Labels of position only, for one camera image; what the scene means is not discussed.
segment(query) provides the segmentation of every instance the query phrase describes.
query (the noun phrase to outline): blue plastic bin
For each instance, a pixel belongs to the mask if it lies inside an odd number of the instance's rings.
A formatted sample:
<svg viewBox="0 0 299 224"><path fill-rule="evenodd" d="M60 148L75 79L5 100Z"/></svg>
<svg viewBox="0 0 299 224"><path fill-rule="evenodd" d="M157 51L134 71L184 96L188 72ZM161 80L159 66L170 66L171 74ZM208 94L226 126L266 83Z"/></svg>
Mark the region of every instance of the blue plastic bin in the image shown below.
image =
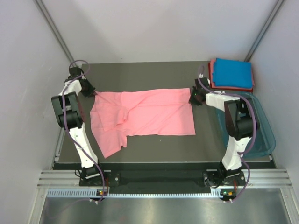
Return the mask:
<svg viewBox="0 0 299 224"><path fill-rule="evenodd" d="M254 143L254 146L249 153L244 155L244 158L256 158L256 157L269 155L275 149L276 141L260 102L252 93L248 93L248 92L234 92L234 93L252 98L258 119L260 121L260 128L256 133L256 141ZM224 145L225 147L227 147L228 133L225 128L224 112L216 109L216 115L218 118L218 122L220 124L220 128L222 130L222 138L223 138Z"/></svg>

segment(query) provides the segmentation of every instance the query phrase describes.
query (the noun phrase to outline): stack of folded clothes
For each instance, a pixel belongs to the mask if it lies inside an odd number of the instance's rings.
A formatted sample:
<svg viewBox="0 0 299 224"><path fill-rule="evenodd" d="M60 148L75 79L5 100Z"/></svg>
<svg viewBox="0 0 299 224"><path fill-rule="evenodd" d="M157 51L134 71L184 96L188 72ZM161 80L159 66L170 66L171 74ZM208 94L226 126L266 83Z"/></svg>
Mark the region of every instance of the stack of folded clothes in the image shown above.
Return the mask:
<svg viewBox="0 0 299 224"><path fill-rule="evenodd" d="M211 88L252 92L254 81L250 62L216 58L209 64Z"/></svg>

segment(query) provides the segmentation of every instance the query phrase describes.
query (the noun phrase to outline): gray table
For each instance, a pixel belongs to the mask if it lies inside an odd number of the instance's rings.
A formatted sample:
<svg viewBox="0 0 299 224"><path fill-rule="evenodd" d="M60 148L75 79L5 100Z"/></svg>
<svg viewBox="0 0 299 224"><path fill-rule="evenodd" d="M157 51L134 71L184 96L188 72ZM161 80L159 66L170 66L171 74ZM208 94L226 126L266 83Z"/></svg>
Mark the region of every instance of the gray table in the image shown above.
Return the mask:
<svg viewBox="0 0 299 224"><path fill-rule="evenodd" d="M87 75L97 91L144 91L161 88L186 88L195 85L198 67L208 62L154 62L91 64ZM94 98L79 100L85 110L85 129L99 162L218 162L225 154L215 110L208 106L193 106L195 136L133 136L128 146L104 158L90 129L89 112ZM256 161L269 161L262 157ZM79 155L71 140L65 136L59 163L78 163Z"/></svg>

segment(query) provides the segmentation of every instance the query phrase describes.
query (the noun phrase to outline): white wall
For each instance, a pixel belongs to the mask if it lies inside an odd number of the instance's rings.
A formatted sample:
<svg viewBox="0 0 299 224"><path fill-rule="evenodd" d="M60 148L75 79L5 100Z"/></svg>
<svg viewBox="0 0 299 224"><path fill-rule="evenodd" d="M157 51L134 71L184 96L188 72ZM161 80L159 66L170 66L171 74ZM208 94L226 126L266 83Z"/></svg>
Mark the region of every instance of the white wall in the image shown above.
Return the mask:
<svg viewBox="0 0 299 224"><path fill-rule="evenodd" d="M58 125L50 98L68 61L32 0L1 1L0 223L27 221Z"/></svg>
<svg viewBox="0 0 299 224"><path fill-rule="evenodd" d="M253 55L259 97L276 138L275 158L299 198L299 1L287 0Z"/></svg>
<svg viewBox="0 0 299 224"><path fill-rule="evenodd" d="M43 0L90 63L244 59L276 0Z"/></svg>

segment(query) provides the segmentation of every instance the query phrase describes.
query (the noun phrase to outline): dark gray work surface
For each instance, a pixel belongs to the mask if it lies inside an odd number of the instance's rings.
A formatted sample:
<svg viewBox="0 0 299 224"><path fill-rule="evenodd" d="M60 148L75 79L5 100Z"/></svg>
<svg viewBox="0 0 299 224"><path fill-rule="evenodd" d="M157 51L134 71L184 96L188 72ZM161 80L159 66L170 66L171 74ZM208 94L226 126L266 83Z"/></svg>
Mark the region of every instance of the dark gray work surface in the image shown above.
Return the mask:
<svg viewBox="0 0 299 224"><path fill-rule="evenodd" d="M290 224L279 189L247 189L233 204L218 198L107 198L64 208L77 198L47 198L40 224Z"/></svg>
<svg viewBox="0 0 299 224"><path fill-rule="evenodd" d="M87 78L96 91L191 88L202 64L205 65L205 75L208 75L208 62L91 64ZM193 106L195 136L128 137L127 148L105 159L90 129L89 112L94 98L84 98L80 94L79 100L85 110L86 134L99 162L218 162L225 154L215 109ZM269 161L269 157L260 160ZM75 146L67 136L64 137L59 162L80 162Z"/></svg>

